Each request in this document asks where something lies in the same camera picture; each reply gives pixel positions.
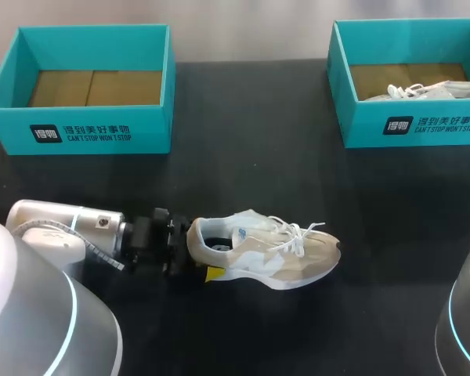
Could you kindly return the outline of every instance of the yellow tag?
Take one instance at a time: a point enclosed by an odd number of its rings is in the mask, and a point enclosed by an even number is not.
[[[205,275],[205,282],[209,282],[210,280],[214,280],[225,273],[223,268],[215,268],[213,266],[207,267],[207,274]]]

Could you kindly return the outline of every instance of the beige sneaker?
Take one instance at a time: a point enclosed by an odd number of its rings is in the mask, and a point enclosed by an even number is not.
[[[192,258],[225,269],[213,280],[253,278],[275,290],[311,284],[338,264],[338,239],[252,210],[225,218],[198,218],[188,230]]]

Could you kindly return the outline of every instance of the shoe box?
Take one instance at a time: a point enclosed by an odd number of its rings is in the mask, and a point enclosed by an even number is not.
[[[20,27],[0,66],[8,154],[170,151],[169,26]]]
[[[365,101],[470,81],[470,19],[336,21],[327,76],[347,148],[470,144],[470,99]]]

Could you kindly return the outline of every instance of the white wall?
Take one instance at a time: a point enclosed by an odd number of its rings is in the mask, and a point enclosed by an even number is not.
[[[0,0],[0,61],[18,25],[163,23],[177,60],[324,57],[337,19],[470,16],[470,0]]]

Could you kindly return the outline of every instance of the box logo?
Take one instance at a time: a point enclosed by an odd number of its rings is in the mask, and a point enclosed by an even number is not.
[[[409,132],[412,116],[391,116],[386,121],[384,135],[406,135]]]
[[[60,133],[54,124],[30,125],[31,133],[37,143],[62,143]]]

